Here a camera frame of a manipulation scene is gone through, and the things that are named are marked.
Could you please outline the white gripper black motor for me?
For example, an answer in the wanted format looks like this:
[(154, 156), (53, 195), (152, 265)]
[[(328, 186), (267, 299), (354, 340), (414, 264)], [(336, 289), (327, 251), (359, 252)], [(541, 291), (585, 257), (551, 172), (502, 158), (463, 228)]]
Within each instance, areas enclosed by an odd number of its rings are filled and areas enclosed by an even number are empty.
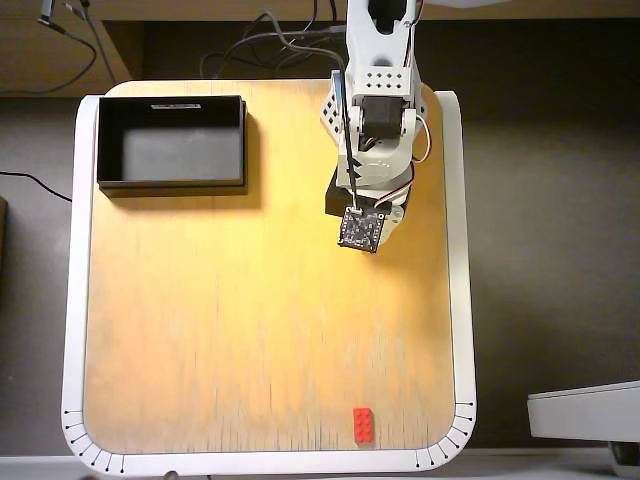
[(341, 219), (341, 243), (384, 243), (404, 220), (414, 181), (414, 164), (387, 147), (356, 152), (356, 187), (347, 160), (339, 156), (325, 192), (324, 212)]

